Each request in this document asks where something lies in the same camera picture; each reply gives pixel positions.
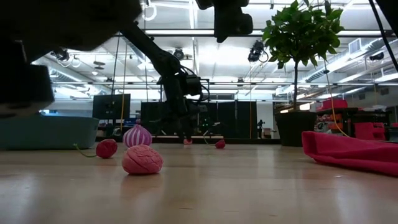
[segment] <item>green leaves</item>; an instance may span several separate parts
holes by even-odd
[[[337,54],[335,48],[340,46],[337,33],[344,29],[340,26],[343,11],[333,10],[330,0],[322,4],[324,11],[310,5],[309,0],[303,0],[301,6],[304,4],[307,9],[299,8],[296,0],[266,21],[262,39],[271,53],[268,61],[277,62],[278,69],[291,59],[305,66],[311,62],[316,67],[316,56],[327,60],[327,53]]]
[[[303,62],[303,65],[304,65],[304,66],[307,66],[307,65],[308,65],[308,59],[302,59],[301,61]]]
[[[325,11],[326,11],[326,16],[329,16],[331,13],[331,4],[328,0],[325,0]]]
[[[339,47],[340,46],[340,40],[338,39],[337,35],[335,36],[335,38],[333,38],[331,44],[332,47]]]
[[[282,69],[285,66],[284,62],[278,62],[278,69]]]
[[[271,37],[270,39],[267,40],[267,42],[264,44],[265,47],[275,47],[275,45],[278,43],[278,38],[276,37]]]
[[[275,62],[278,58],[276,56],[272,56],[268,62]]]
[[[271,30],[272,30],[272,27],[266,27],[266,28],[263,30],[263,32],[264,32],[264,33],[262,34],[262,40],[263,40],[263,41],[271,37]]]
[[[311,56],[310,60],[311,60],[311,63],[313,64],[314,67],[318,66],[318,62],[317,62],[317,60],[315,59],[314,56]]]
[[[298,2],[297,0],[295,0],[295,1],[290,5],[290,7],[293,8],[293,9],[298,8],[298,6],[299,6],[299,2]]]
[[[342,10],[342,9],[333,10],[333,11],[330,13],[330,15],[328,16],[328,19],[329,19],[329,20],[333,20],[333,19],[340,18],[341,13],[343,13],[343,10]]]
[[[328,48],[329,53],[331,54],[337,54],[336,50],[333,47]]]

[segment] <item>red ball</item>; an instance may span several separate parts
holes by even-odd
[[[138,145],[124,153],[122,166],[129,174],[155,174],[161,170],[163,159],[150,146]]]
[[[118,144],[113,139],[105,139],[98,143],[96,154],[103,159],[109,159],[118,150]]]
[[[224,149],[225,148],[225,141],[224,139],[219,140],[216,144],[215,144],[217,149]]]

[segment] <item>potted tree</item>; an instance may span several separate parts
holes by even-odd
[[[301,133],[313,131],[316,119],[315,113],[297,110],[299,63],[307,66],[311,62],[316,67],[317,57],[326,61],[327,52],[336,54],[335,48],[340,46],[337,33],[344,29],[340,26],[342,9],[332,9],[328,1],[318,6],[303,1],[301,6],[296,0],[290,7],[277,11],[267,21],[262,36],[271,53],[269,62],[278,61],[278,69],[291,60],[294,62],[293,111],[275,115],[283,146],[301,146]]]

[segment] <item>purple striped onion toy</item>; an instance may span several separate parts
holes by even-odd
[[[136,124],[124,133],[123,143],[127,147],[138,146],[140,144],[150,146],[152,144],[152,135],[144,127]]]

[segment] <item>black monitor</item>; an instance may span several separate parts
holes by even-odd
[[[122,107],[123,119],[130,118],[130,94],[94,96],[93,118],[121,119]]]

